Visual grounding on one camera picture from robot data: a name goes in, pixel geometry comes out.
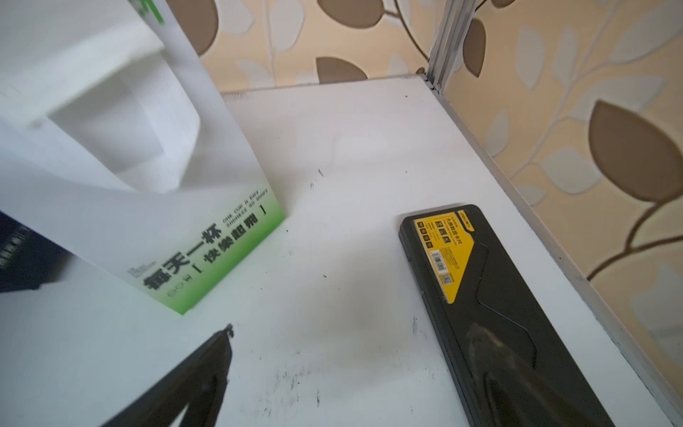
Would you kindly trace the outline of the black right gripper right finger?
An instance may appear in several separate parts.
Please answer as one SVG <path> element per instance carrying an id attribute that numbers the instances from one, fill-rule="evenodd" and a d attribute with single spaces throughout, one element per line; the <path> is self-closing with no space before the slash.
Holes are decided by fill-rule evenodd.
<path id="1" fill-rule="evenodd" d="M 593 426 L 495 334 L 478 324 L 467 332 L 475 394 L 486 426 Z"/>

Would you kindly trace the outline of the dark navy small bag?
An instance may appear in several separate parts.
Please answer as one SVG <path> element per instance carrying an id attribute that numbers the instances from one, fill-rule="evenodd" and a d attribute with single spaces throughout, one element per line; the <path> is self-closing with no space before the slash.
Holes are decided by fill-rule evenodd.
<path id="1" fill-rule="evenodd" d="M 62 270 L 69 251 L 1 213 L 1 293 L 38 290 Z"/>

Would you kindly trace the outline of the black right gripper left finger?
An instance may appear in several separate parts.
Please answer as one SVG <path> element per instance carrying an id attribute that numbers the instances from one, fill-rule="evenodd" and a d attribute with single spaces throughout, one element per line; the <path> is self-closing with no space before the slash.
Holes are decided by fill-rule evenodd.
<path id="1" fill-rule="evenodd" d="M 108 420 L 107 426 L 214 426 L 229 383 L 233 325 L 213 334 L 195 352 L 131 405 Z"/>

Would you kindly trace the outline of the small green paper bag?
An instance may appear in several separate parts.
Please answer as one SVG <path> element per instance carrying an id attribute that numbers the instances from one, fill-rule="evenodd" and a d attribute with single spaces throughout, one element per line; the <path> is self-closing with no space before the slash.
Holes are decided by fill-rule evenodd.
<path id="1" fill-rule="evenodd" d="M 185 313 L 285 213 L 201 62 L 214 1 L 5 1 L 1 211 Z"/>

